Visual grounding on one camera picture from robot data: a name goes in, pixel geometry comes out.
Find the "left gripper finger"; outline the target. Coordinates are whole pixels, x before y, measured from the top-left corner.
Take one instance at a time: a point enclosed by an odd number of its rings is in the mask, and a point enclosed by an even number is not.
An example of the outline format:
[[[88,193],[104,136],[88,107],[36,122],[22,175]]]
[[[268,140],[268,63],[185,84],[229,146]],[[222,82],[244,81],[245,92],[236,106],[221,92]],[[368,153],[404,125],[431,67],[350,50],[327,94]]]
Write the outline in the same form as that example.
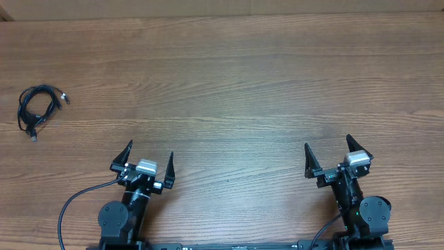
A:
[[[113,172],[122,172],[126,168],[126,163],[133,147],[133,141],[129,141],[125,149],[112,161],[110,170]]]
[[[164,176],[164,188],[172,189],[175,179],[176,175],[173,166],[173,152],[171,152]]]

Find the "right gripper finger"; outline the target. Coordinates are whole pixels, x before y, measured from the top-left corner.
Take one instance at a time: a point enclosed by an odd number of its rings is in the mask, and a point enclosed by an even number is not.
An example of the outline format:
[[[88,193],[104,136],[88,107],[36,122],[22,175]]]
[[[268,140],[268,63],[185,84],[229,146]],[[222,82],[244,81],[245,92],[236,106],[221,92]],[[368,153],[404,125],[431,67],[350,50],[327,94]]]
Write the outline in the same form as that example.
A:
[[[305,143],[305,177],[316,178],[318,173],[322,170],[323,169],[317,161],[311,147],[308,143]]]
[[[365,151],[368,157],[372,160],[374,158],[373,154],[367,151],[363,146],[361,146],[351,134],[346,135],[346,142],[348,144],[349,152],[355,151]]]

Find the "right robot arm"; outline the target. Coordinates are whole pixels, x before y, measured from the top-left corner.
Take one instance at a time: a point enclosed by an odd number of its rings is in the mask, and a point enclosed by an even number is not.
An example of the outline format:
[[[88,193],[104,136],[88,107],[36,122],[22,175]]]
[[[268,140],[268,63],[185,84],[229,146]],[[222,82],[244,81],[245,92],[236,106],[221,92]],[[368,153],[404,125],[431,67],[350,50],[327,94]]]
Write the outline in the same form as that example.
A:
[[[318,188],[330,186],[339,214],[326,223],[312,240],[300,240],[307,249],[394,250],[389,232],[391,203],[381,196],[365,197],[358,180],[370,173],[373,155],[350,134],[349,152],[335,168],[323,169],[311,147],[305,144],[305,177],[315,178]]]

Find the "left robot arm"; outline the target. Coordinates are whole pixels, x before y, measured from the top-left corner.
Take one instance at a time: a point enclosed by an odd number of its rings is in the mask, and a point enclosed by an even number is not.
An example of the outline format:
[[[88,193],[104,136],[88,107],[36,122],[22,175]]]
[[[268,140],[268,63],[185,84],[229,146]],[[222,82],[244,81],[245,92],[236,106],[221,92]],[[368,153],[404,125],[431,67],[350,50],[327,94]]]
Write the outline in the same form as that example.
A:
[[[163,181],[156,179],[157,163],[141,159],[136,165],[128,158],[133,143],[112,161],[110,170],[117,173],[115,183],[125,187],[121,201],[111,201],[99,211],[100,249],[152,249],[139,235],[152,194],[172,189],[176,179],[171,153]]]

